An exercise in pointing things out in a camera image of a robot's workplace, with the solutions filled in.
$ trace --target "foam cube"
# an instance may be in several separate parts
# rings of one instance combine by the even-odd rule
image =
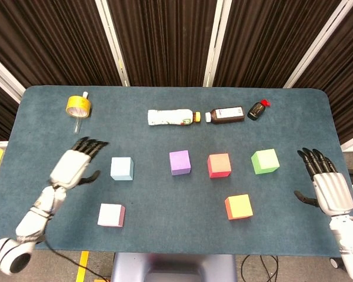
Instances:
[[[230,220],[244,219],[254,215],[247,194],[228,197],[225,200],[225,206]]]
[[[114,180],[133,180],[134,162],[130,157],[113,157],[111,159],[111,177]]]
[[[171,175],[181,175],[191,172],[188,151],[170,152]]]
[[[275,149],[256,151],[251,160],[255,174],[274,172],[280,167]]]
[[[101,204],[98,225],[123,227],[125,207],[121,204]]]
[[[208,158],[208,171],[210,178],[227,177],[231,173],[229,154],[215,154]]]

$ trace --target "robotic arm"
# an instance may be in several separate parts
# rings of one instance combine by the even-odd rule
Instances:
[[[82,175],[90,161],[107,144],[84,137],[64,153],[50,175],[51,185],[43,189],[17,226],[16,240],[0,240],[0,271],[11,275],[27,266],[34,245],[45,240],[46,225],[61,207],[66,192],[76,185],[92,183],[98,178],[99,170],[89,178],[82,178]]]
[[[331,216],[329,228],[335,236],[345,268],[353,279],[353,217],[349,216],[353,200],[348,185],[334,164],[318,150],[303,148],[298,154],[304,160],[317,199],[307,198],[299,191],[294,191],[294,194],[303,203],[320,207]]]

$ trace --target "tape roll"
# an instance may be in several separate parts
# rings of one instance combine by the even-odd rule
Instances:
[[[75,118],[85,119],[89,116],[90,101],[82,96],[71,96],[68,99],[65,111]]]

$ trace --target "cable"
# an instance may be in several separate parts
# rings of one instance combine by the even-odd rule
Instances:
[[[56,254],[57,256],[60,256],[60,257],[62,257],[63,259],[66,259],[66,260],[70,261],[70,262],[73,263],[74,265],[79,266],[79,267],[82,267],[82,268],[88,270],[89,272],[91,272],[92,274],[96,275],[97,277],[103,279],[104,281],[109,282],[105,277],[99,275],[98,273],[92,271],[91,269],[89,269],[89,268],[87,268],[87,267],[85,267],[85,266],[82,266],[82,265],[80,265],[80,264],[74,262],[73,259],[71,259],[71,258],[69,258],[69,257],[67,257],[67,256],[65,256],[65,255],[63,255],[63,254],[61,254],[61,253],[55,251],[55,250],[50,246],[50,244],[48,243],[47,239],[45,239],[44,242],[45,242],[47,248],[49,248],[49,250],[52,251],[52,252],[53,252],[54,254]]]
[[[245,279],[245,277],[243,276],[243,266],[244,266],[244,264],[245,264],[245,262],[246,262],[246,260],[248,259],[249,256],[250,256],[250,255],[247,255],[247,256],[243,259],[243,261],[242,261],[242,263],[241,263],[241,278],[243,279],[244,282],[246,282],[246,279]],[[260,256],[260,260],[262,261],[262,264],[263,264],[265,270],[267,271],[267,274],[268,274],[268,277],[269,277],[269,279],[268,279],[266,282],[272,282],[272,278],[273,278],[273,277],[275,277],[275,281],[274,281],[274,282],[277,282],[277,275],[278,275],[278,256],[276,256],[276,257],[271,256],[271,257],[272,257],[272,258],[275,260],[275,262],[276,262],[276,270],[275,270],[275,273],[272,274],[271,276],[269,276],[268,269],[267,269],[267,267],[266,267],[265,264],[264,264],[264,261],[263,261],[263,259],[262,259],[262,256]]]

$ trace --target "orange cube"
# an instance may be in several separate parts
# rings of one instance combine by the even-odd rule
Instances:
[[[210,178],[228,177],[231,173],[229,154],[215,154],[208,158],[208,171]]]
[[[225,200],[225,206],[230,220],[244,219],[254,215],[248,194],[228,197]]]

